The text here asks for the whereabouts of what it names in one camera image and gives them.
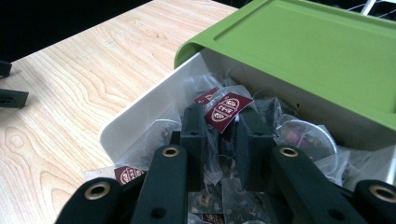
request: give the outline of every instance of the clear plastic bag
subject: clear plastic bag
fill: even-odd
[[[278,145],[297,147],[312,161],[319,161],[337,152],[336,144],[327,130],[291,115],[280,116],[276,134],[274,140]]]
[[[116,162],[117,165],[129,166],[147,171],[158,147],[169,144],[173,131],[181,128],[180,114],[176,105],[170,105],[166,112],[156,119],[151,126],[130,146]]]
[[[202,221],[197,215],[188,213],[187,224],[207,224],[208,222]]]
[[[107,178],[112,178],[116,179],[116,175],[114,174],[114,169],[116,169],[116,166],[108,166],[96,170],[90,170],[90,171],[84,171],[84,180],[85,182],[93,180],[97,177],[107,177]]]
[[[219,166],[219,132],[206,125],[207,155],[204,164],[204,179],[206,184],[218,184],[223,176]]]
[[[393,184],[395,181],[396,146],[375,151],[357,150],[339,147],[340,151],[349,151],[349,161],[343,174],[343,187],[354,190],[359,181],[375,179]]]
[[[297,109],[286,105],[277,97],[263,97],[255,94],[254,104],[264,123],[267,123],[272,133],[276,132],[277,121],[283,114],[297,116]]]
[[[201,192],[189,192],[188,211],[194,214],[222,214],[221,186],[205,185]]]
[[[213,88],[220,90],[221,84],[214,78],[212,74],[190,77],[192,87],[195,90],[195,96],[198,96],[206,91],[210,91]]]
[[[222,179],[223,212],[226,223],[269,222],[259,193],[242,190],[238,178]]]
[[[246,98],[252,99],[250,93],[248,90],[242,86],[242,85],[237,85],[237,86],[230,86],[230,87],[224,87],[221,90],[216,91],[213,95],[212,98],[210,99],[210,102],[205,105],[205,114],[209,112],[209,110],[216,105],[216,103],[227,93],[232,92],[241,96],[244,96]],[[249,106],[253,107],[256,109],[256,106],[254,104],[250,104]]]
[[[236,79],[244,79],[244,82],[249,85],[249,79],[244,66],[234,65],[225,73],[222,84],[224,87],[231,87],[238,85]]]
[[[222,178],[234,177],[235,135],[236,121],[232,121],[219,138],[219,165],[223,172]]]
[[[349,159],[348,151],[338,151],[329,157],[315,161],[315,165],[334,184],[343,186],[343,173]]]

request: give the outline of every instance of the red sticker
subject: red sticker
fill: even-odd
[[[202,221],[212,224],[224,224],[224,216],[218,214],[203,214]]]
[[[205,115],[206,122],[223,133],[233,118],[251,102],[252,99],[229,92]]]
[[[198,97],[196,97],[196,98],[194,99],[194,102],[197,103],[197,104],[204,104],[204,105],[206,105],[207,103],[210,102],[210,98],[212,97],[213,93],[215,93],[217,90],[218,90],[218,88],[215,87],[215,88],[213,88],[212,90],[207,91],[207,92],[205,92],[205,93],[199,95]]]
[[[114,169],[114,173],[116,174],[117,181],[119,181],[121,185],[125,185],[128,182],[138,178],[145,172],[128,166],[122,166],[120,168]]]

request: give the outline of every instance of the wood grain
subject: wood grain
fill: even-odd
[[[111,165],[100,129],[173,70],[181,44],[234,11],[153,1],[16,61],[0,87],[30,95],[0,108],[0,222],[54,222],[83,172]]]

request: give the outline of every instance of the mounting hole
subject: mounting hole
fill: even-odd
[[[296,157],[298,156],[298,152],[295,149],[289,148],[289,147],[282,147],[280,149],[280,153],[282,155],[287,156],[287,157]]]
[[[0,99],[0,104],[2,104],[2,105],[7,105],[9,103],[11,103],[11,101],[8,99]]]
[[[165,157],[175,157],[179,153],[178,149],[175,147],[167,147],[163,150],[163,155]]]
[[[254,135],[256,136],[263,136],[264,134],[262,132],[254,132]]]
[[[329,209],[329,215],[339,221],[344,221],[346,219],[346,216],[338,210],[335,209]]]
[[[378,199],[388,202],[388,203],[396,203],[396,192],[391,189],[387,189],[385,187],[379,185],[370,186],[369,190],[374,194]]]
[[[110,185],[105,182],[98,182],[91,185],[85,190],[85,198],[88,200],[98,200],[105,197],[110,192]]]
[[[151,217],[155,218],[155,219],[160,219],[165,217],[166,215],[166,210],[158,207],[158,208],[154,208],[151,210]]]

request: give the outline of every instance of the plastic storage container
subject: plastic storage container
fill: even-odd
[[[114,162],[168,106],[191,104],[190,77],[226,74],[251,92],[267,89],[299,105],[345,147],[379,150],[396,170],[396,23],[293,0],[256,0],[185,43],[175,71],[121,111],[100,134]],[[243,75],[233,67],[242,67]]]

